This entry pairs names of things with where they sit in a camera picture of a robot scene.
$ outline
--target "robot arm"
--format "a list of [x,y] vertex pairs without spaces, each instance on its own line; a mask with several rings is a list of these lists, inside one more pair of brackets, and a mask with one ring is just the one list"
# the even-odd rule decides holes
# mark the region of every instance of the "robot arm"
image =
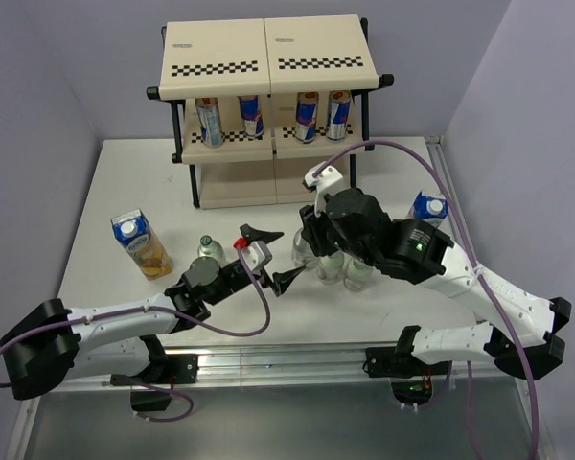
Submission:
[[490,361],[507,374],[524,377],[515,346],[479,277],[510,317],[535,378],[562,363],[564,342],[556,332],[570,317],[567,301],[536,297],[485,266],[472,268],[464,249],[445,233],[421,220],[391,220],[373,196],[348,189],[336,169],[313,177],[318,168],[305,177],[305,186],[317,192],[314,205],[300,210],[303,237],[315,255],[342,250],[384,275],[455,299],[487,320],[467,328],[405,328],[384,363],[387,377],[411,377],[449,360]]
[[[275,273],[272,278],[265,271],[272,259],[266,245],[283,233],[261,232],[244,225],[241,234],[238,243],[254,278],[277,296],[283,294],[303,270]],[[137,302],[95,309],[66,308],[59,299],[43,302],[2,337],[1,346],[48,324],[79,318],[87,321],[32,335],[4,353],[13,395],[27,400],[51,391],[65,380],[95,375],[124,375],[145,383],[157,382],[172,370],[157,335],[191,329],[211,316],[208,305],[215,305],[250,284],[240,260],[220,267],[215,259],[202,257],[192,263],[177,284]],[[139,310],[127,313],[132,308]],[[185,313],[195,322],[170,311]]]

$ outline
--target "beige shelf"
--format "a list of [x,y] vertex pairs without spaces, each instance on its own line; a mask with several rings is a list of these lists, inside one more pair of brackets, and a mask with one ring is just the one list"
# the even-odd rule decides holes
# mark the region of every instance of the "beige shelf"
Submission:
[[264,27],[272,94],[378,87],[357,15],[269,18]]
[[272,128],[268,96],[266,94],[259,95],[259,98],[264,121],[262,139],[249,139],[242,132],[243,122],[239,110],[239,98],[236,96],[218,98],[224,142],[221,147],[216,149],[209,149],[202,142],[195,102],[193,99],[187,100],[183,115],[185,120],[183,153],[181,154],[183,163],[202,165],[272,160]]
[[269,92],[263,19],[167,24],[162,101]]
[[[310,158],[275,158],[275,178],[277,183],[278,203],[303,203],[311,202],[315,198],[314,193],[309,192],[303,185],[303,179],[308,170],[324,161],[325,157]],[[341,171],[345,180],[349,180],[349,160],[342,158],[334,165]]]
[[202,165],[199,187],[202,209],[277,203],[272,161]]
[[347,136],[344,141],[333,142],[326,138],[328,114],[328,91],[319,93],[317,108],[317,135],[310,144],[303,144],[294,137],[296,123],[296,94],[276,94],[271,98],[273,120],[275,122],[275,149],[277,158],[306,158],[312,156],[332,156],[335,153],[362,141],[362,133],[357,118],[357,110],[352,102],[347,121]]

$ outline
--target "checkered stripe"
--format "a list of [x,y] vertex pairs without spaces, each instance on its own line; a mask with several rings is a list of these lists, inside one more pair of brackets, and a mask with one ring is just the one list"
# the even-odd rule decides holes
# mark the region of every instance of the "checkered stripe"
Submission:
[[[284,127],[284,139],[289,139],[290,137],[296,136],[296,128],[295,127]],[[322,137],[326,137],[326,127],[325,126],[318,126],[315,129],[315,133],[319,134]],[[351,125],[347,125],[347,133],[354,134],[354,130],[352,129]]]
[[[223,133],[224,142],[244,142],[244,141],[262,141],[262,137],[247,137],[244,131],[230,131]],[[203,142],[202,135],[199,132],[192,133],[192,144]]]
[[362,56],[313,57],[310,59],[283,59],[279,57],[279,70],[286,69],[337,69],[340,67],[363,67]]
[[174,65],[171,77],[189,77],[191,75],[236,74],[237,72],[258,72],[258,61],[228,62],[227,64]]

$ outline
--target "gray wall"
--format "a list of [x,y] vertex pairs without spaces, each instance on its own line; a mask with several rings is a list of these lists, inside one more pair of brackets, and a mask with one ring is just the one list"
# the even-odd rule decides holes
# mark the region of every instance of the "gray wall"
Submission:
[[538,388],[575,460],[575,0],[513,0],[445,150],[482,262],[573,303],[564,364]]
[[[0,337],[57,294],[99,147],[43,45],[19,3],[0,0]],[[0,458],[18,406],[0,390]]]
[[378,72],[396,75],[372,98],[371,132],[443,134],[510,0],[21,1],[94,126],[115,139],[172,135],[169,109],[145,97],[167,21],[345,13],[369,18]]

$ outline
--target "energy drink can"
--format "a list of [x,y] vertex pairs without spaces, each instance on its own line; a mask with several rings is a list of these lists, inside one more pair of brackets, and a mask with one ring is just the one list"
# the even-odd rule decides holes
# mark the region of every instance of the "energy drink can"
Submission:
[[347,117],[352,96],[349,91],[331,91],[328,96],[328,122],[326,138],[329,141],[340,142],[347,134]]
[[171,258],[140,209],[111,219],[115,240],[126,250],[148,280],[173,271]]
[[245,123],[245,136],[256,138],[265,132],[258,96],[239,96],[241,118]]
[[315,92],[298,93],[295,137],[303,144],[313,142],[315,139],[318,102],[319,94]]
[[195,100],[195,111],[200,121],[200,132],[204,145],[215,149],[223,144],[221,118],[218,98],[199,98]]

